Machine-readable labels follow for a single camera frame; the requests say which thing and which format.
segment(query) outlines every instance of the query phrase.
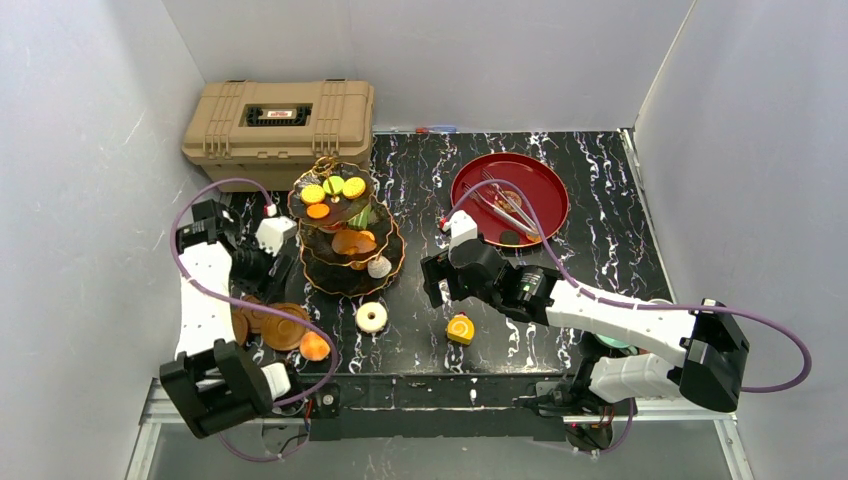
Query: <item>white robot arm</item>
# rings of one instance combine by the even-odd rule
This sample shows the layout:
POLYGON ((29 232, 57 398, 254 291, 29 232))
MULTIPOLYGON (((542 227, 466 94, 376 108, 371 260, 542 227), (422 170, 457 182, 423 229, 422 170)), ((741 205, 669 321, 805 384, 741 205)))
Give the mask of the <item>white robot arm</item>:
MULTIPOLYGON (((271 213, 242 239, 239 218, 225 206, 211 200, 193 205, 194 222, 176 239, 191 279, 224 296, 233 282, 267 303, 284 287, 292 259, 279 253, 297 230, 293 220, 271 213)), ((174 361, 160 366, 160 380, 189 429, 203 438, 270 412, 274 400, 292 389, 286 366, 260 369, 247 357, 235 342, 229 303, 186 278, 181 292, 180 337, 174 361)))
POLYGON ((449 249, 421 262, 434 307, 442 303, 439 283, 447 281, 452 300, 474 296, 516 321, 577 328, 651 352, 587 359, 591 365, 581 365, 569 387, 572 396, 588 390, 608 404, 632 397, 683 396, 716 411, 736 409, 749 345, 731 315, 707 308, 720 304, 705 300, 699 312, 607 305, 581 289, 610 300, 647 302, 587 285, 574 287, 555 270, 514 267, 478 239, 477 224, 463 211, 443 229, 451 234, 449 249))

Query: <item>fork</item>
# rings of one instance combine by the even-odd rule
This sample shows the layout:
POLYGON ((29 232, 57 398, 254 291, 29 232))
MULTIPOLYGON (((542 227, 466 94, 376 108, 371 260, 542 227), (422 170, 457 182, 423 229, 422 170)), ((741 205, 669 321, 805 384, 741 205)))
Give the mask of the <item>fork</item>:
MULTIPOLYGON (((485 178, 486 180, 497 180, 485 168, 483 169, 483 178, 485 178)), ((500 195, 501 198, 506 200, 506 203, 508 203, 509 206, 512 207, 513 210, 515 210, 515 213, 517 213, 521 217, 522 220, 527 222, 527 225, 530 225, 530 228, 532 228, 534 232, 536 231, 536 228, 535 228, 536 223, 533 222, 533 219, 530 218, 530 215, 527 215, 526 213, 524 213, 524 210, 521 209, 521 206, 518 205, 517 203, 515 203, 515 200, 510 198, 510 196, 507 195, 506 192, 503 191, 503 189, 501 188, 500 185, 498 185, 497 183, 493 183, 489 186, 492 187, 492 189, 495 190, 495 193, 497 195, 500 195)))
MULTIPOLYGON (((462 182, 462 190, 463 190, 464 192, 467 192, 467 191, 468 191, 468 190, 470 190, 470 189, 471 189, 471 185, 469 185, 469 184, 467 184, 467 183, 465 183, 465 182, 462 182)), ((517 218, 515 218, 515 217, 513 217, 512 215, 510 215, 509 213, 507 213, 507 212, 506 212, 506 210, 504 210, 504 209, 502 209, 501 207, 499 207, 499 206, 495 205, 494 203, 492 203, 492 202, 490 202, 490 201, 486 200, 486 199, 485 199, 482 195, 480 195, 479 193, 477 193, 477 192, 473 192, 473 193, 471 194, 471 198, 472 198, 475 202, 480 203, 480 204, 483 204, 483 205, 485 205, 485 206, 489 207, 489 209, 490 209, 490 210, 491 210, 491 211, 492 211, 495 215, 497 215, 498 217, 500 217, 502 220, 505 220, 506 222, 508 222, 508 223, 509 223, 510 225, 512 225, 513 227, 515 227, 515 228, 517 228, 517 229, 521 230, 522 232, 524 232, 524 234, 525 234, 525 235, 527 235, 527 238, 529 238, 529 239, 531 239, 531 240, 534 240, 534 239, 538 238, 539 234, 538 234, 538 233, 536 233, 536 231, 535 231, 535 230, 533 230, 533 229, 531 229, 530 227, 528 227, 527 225, 524 225, 523 223, 521 223, 521 222, 520 222, 517 218)))

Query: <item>white object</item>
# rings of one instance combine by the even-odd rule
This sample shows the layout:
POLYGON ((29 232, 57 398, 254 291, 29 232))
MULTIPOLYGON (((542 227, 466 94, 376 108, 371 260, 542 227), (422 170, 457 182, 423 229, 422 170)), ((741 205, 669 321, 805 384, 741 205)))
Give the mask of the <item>white object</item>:
MULTIPOLYGON (((180 260, 191 278, 215 293, 229 296, 233 260, 224 246, 201 243, 185 249, 180 260)), ((182 322, 174 358, 180 353, 194 355, 209 350, 217 339, 234 342, 230 304, 209 297, 182 279, 182 322)))
POLYGON ((382 255, 368 262, 368 275, 371 278, 383 278, 391 271, 392 262, 382 255))
POLYGON ((377 302, 369 302, 356 311, 356 326, 365 333, 377 333, 386 326, 389 314, 377 302))
POLYGON ((449 250, 453 250, 457 245, 466 240, 477 238, 477 222, 463 210, 457 210, 451 216, 450 220, 445 222, 442 231, 447 232, 448 230, 450 230, 451 234, 449 250))
POLYGON ((286 366, 282 363, 266 365, 262 367, 262 373, 265 375, 265 380, 268 381, 271 398, 280 398, 291 390, 289 374, 286 372, 286 366))
POLYGON ((592 369, 589 390, 610 403, 633 397, 679 397, 679 387, 668 379, 672 368, 674 365, 653 353, 602 357, 592 369))
POLYGON ((256 229, 256 241, 262 250, 277 256, 283 244, 294 236, 296 230, 297 223, 288 217, 266 218, 256 229))

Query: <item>black marble table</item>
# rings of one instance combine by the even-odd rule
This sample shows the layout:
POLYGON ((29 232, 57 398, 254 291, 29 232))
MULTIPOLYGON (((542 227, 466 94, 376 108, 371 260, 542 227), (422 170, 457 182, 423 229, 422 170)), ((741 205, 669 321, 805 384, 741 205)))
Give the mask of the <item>black marble table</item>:
MULTIPOLYGON (((616 132, 556 132, 452 135, 377 135, 372 175, 407 242, 406 261, 392 284, 367 297, 347 299, 317 291, 302 265, 292 269, 284 301, 303 305, 313 321, 335 338, 341 353, 338 374, 556 374, 574 369, 580 332, 527 325, 505 318, 479 300, 432 309, 422 290, 421 258, 447 247, 437 222, 450 210, 449 190, 459 169, 492 152, 529 155, 550 166, 565 184, 571 206, 552 246, 578 280, 641 299, 668 298, 669 291, 636 185, 616 132), (354 312, 364 302, 383 303, 388 327, 363 334, 354 312), (445 337, 448 320, 464 311, 474 322, 473 343, 463 347, 445 337)), ((285 195, 274 199, 287 212, 285 195)), ((247 228, 261 216, 258 194, 235 194, 232 206, 247 228)), ((297 254, 290 242, 286 253, 297 254)), ((515 262, 553 267, 541 248, 511 253, 515 262)), ((282 355, 257 336, 249 349, 259 364, 282 355)), ((307 362, 288 354, 304 374, 326 372, 329 361, 307 362)))

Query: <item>red tray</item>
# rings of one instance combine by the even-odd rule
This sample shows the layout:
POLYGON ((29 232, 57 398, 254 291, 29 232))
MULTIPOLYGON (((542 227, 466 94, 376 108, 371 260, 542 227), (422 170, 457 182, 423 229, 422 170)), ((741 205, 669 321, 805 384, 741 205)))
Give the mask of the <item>red tray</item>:
MULTIPOLYGON (((484 180, 483 168, 493 177, 508 180, 524 192, 536 210, 539 221, 542 222, 542 231, 545 237, 550 238, 565 224, 565 217, 568 214, 568 192, 566 192, 562 180, 545 164, 535 158, 518 153, 483 155, 462 167, 462 170, 454 179, 453 185, 451 185, 451 205, 456 205, 457 200, 462 197, 464 193, 462 190, 463 182, 473 186, 484 180)), ((510 191, 509 188, 502 188, 507 192, 510 191)), ((494 200, 493 195, 487 191, 486 187, 477 191, 489 200, 494 200)), ((494 212, 480 206, 470 197, 462 204, 461 208, 477 222, 478 231, 483 234, 484 240, 492 245, 522 248, 541 243, 541 240, 530 240, 509 223, 501 220, 494 212), (504 231, 516 231, 518 242, 504 243, 501 239, 504 231)), ((517 214, 513 214, 513 216, 521 219, 517 214)))

